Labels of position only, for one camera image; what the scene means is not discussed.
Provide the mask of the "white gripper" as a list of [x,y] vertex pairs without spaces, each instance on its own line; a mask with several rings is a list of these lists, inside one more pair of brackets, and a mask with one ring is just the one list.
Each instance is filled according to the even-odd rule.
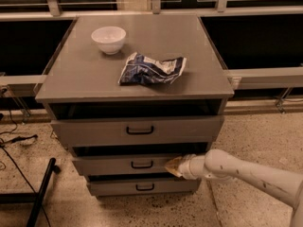
[[205,156],[195,154],[173,158],[165,163],[165,169],[172,175],[178,178],[183,176],[187,180],[206,178],[209,173],[205,167]]

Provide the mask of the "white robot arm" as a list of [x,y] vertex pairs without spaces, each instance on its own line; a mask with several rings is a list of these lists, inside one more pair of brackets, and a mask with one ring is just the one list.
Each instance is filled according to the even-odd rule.
[[178,156],[165,164],[172,175],[186,180],[242,180],[293,208],[290,227],[303,227],[303,175],[243,161],[224,150]]

